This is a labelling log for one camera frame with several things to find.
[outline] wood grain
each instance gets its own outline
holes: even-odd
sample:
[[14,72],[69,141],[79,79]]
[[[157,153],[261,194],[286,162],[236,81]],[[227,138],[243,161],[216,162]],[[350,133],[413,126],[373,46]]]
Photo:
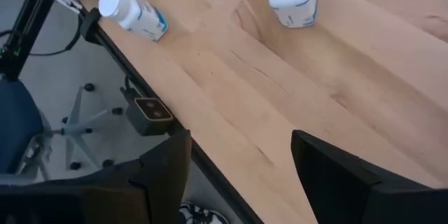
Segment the wood grain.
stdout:
[[448,47],[417,10],[319,0],[315,27],[286,29],[267,0],[149,1],[169,21],[159,43],[101,27],[265,223],[316,223],[289,150],[294,129],[446,186]]

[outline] chair base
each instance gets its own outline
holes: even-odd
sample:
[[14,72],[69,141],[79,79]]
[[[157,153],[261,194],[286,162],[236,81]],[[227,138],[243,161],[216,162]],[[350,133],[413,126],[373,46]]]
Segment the chair base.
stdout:
[[122,108],[105,109],[96,115],[89,117],[87,120],[80,121],[79,115],[81,112],[81,99],[83,92],[95,91],[95,86],[91,83],[79,87],[76,94],[74,105],[71,109],[70,116],[63,119],[63,126],[61,129],[51,129],[50,123],[41,112],[41,119],[43,123],[43,133],[35,136],[28,146],[20,167],[18,167],[16,174],[0,174],[0,185],[17,185],[24,186],[35,182],[38,170],[41,170],[44,181],[50,180],[45,161],[49,161],[51,154],[51,139],[54,134],[60,134],[66,139],[66,156],[65,168],[66,170],[77,170],[82,167],[80,162],[73,161],[74,148],[79,148],[87,160],[97,169],[102,167],[109,167],[113,165],[112,160],[105,160],[102,164],[99,163],[97,157],[88,147],[82,135],[91,134],[94,132],[93,128],[96,124],[105,120],[109,116],[119,116],[123,114]]

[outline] chair caster wheel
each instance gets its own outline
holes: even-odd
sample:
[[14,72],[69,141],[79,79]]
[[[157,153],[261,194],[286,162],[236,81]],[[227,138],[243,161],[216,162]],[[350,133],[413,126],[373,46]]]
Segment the chair caster wheel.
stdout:
[[84,85],[84,90],[87,92],[93,92],[95,91],[95,86],[91,83],[87,83]]
[[105,161],[103,161],[103,168],[111,167],[113,165],[114,165],[113,160],[105,160]]
[[81,168],[80,162],[72,162],[70,164],[70,170],[72,170],[72,171],[78,171],[80,168]]
[[113,108],[112,115],[121,116],[123,114],[123,108]]

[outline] black cable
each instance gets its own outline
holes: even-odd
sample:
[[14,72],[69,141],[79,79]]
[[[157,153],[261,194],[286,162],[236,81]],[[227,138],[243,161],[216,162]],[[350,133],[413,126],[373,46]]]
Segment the black cable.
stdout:
[[67,46],[64,49],[58,50],[56,52],[49,52],[49,53],[30,53],[30,55],[31,56],[53,56],[53,55],[58,55],[58,54],[64,53],[66,51],[70,51],[76,45],[76,42],[78,42],[79,38],[81,37],[80,29],[81,29],[81,21],[78,18],[78,28],[76,29],[75,36],[73,36],[71,41],[67,44]]
[[[79,38],[81,37],[80,28],[81,28],[81,21],[78,18],[78,28],[76,30],[75,36],[73,36],[71,41],[67,44],[67,46],[64,49],[58,50],[56,52],[48,52],[48,53],[30,53],[29,55],[31,55],[31,56],[53,56],[53,55],[58,55],[58,54],[61,54],[61,53],[71,50],[76,45],[76,42],[78,42]],[[0,38],[3,36],[9,35],[9,34],[14,34],[15,36],[19,36],[20,38],[22,38],[21,34],[17,33],[16,31],[13,31],[13,30],[0,31]]]

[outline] floor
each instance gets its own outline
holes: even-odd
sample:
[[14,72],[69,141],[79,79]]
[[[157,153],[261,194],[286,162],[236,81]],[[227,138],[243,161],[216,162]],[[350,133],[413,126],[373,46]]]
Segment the floor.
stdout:
[[[22,2],[23,0],[0,0],[0,31],[13,26]],[[54,4],[32,52],[49,53],[60,50],[71,40],[76,25],[74,13]],[[0,38],[0,44],[4,42],[5,38]],[[124,73],[105,49],[83,39],[73,50],[61,55],[30,57],[20,79],[54,128],[60,127],[61,119],[68,116],[78,87],[85,83],[94,83],[97,90],[84,93],[81,118],[104,108],[126,107],[126,101],[119,92],[119,87],[123,86]],[[131,160],[167,138],[139,136],[124,116],[111,118],[96,128],[99,130],[85,140],[100,160]],[[64,139],[56,136],[52,142],[53,152],[48,164],[52,179],[73,178],[94,171],[88,163],[78,171],[66,171],[63,165],[64,148]],[[75,158],[84,161],[80,153],[75,153]],[[231,223],[241,223],[194,163],[191,164],[184,197],[220,211]]]

